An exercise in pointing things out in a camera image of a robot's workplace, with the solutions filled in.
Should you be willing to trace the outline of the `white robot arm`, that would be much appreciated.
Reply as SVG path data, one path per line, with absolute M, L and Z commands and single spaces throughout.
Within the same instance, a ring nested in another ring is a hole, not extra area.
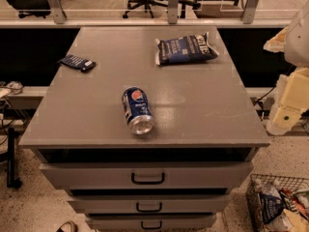
M 283 135 L 309 109 L 309 1 L 289 26 L 265 43 L 264 50 L 283 52 L 285 61 L 295 66 L 291 74 L 279 76 L 267 122 L 270 134 Z

